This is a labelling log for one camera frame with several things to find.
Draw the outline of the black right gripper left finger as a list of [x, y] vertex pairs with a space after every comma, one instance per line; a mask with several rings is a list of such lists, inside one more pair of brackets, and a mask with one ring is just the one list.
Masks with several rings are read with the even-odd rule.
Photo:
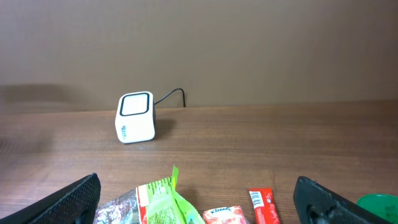
[[100, 180], [97, 174], [92, 173], [2, 218], [1, 224], [92, 224], [100, 200], [100, 192]]

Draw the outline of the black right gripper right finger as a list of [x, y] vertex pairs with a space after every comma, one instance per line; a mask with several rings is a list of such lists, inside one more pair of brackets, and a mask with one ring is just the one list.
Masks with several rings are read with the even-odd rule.
[[389, 223], [305, 176], [297, 179], [293, 201], [300, 223]]

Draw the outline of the red stick sachet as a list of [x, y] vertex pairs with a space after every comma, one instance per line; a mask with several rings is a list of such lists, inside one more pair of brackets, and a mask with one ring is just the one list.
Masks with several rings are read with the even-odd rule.
[[280, 224], [271, 188], [249, 189], [257, 224]]

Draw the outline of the green lid jar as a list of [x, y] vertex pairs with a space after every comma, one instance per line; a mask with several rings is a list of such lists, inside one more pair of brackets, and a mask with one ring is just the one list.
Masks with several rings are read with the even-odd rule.
[[358, 206], [397, 224], [397, 196], [388, 194], [367, 194], [358, 199]]

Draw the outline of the green gummy candy bag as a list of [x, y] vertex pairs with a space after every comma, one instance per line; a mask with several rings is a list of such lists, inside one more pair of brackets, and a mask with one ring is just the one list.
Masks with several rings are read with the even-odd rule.
[[205, 224], [196, 208], [177, 191], [179, 169], [172, 175], [132, 189], [97, 208], [95, 224]]

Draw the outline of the small red white carton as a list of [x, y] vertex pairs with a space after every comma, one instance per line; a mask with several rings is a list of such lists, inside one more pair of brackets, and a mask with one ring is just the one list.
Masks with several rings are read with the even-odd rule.
[[203, 212], [206, 224], [248, 224], [241, 206], [220, 207]]

